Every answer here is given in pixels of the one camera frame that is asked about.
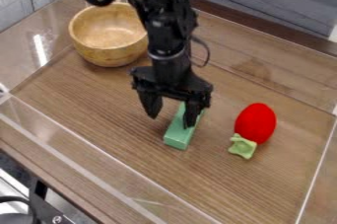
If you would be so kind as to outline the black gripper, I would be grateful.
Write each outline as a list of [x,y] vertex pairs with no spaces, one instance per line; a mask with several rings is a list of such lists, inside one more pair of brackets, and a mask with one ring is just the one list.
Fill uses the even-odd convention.
[[131,75],[147,115],[159,116],[168,97],[187,102],[183,125],[195,127],[201,108],[211,107],[213,86],[193,72],[189,58],[152,59],[152,65],[135,67]]

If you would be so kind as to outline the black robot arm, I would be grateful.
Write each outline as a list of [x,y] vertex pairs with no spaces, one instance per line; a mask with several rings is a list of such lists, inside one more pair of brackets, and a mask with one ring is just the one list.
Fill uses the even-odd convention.
[[[85,0],[97,7],[115,0]],[[213,86],[192,69],[191,44],[199,41],[193,35],[197,14],[189,0],[128,0],[136,9],[148,33],[149,66],[131,70],[133,89],[149,117],[157,117],[163,99],[183,101],[185,112],[183,126],[196,125],[197,117],[211,107]]]

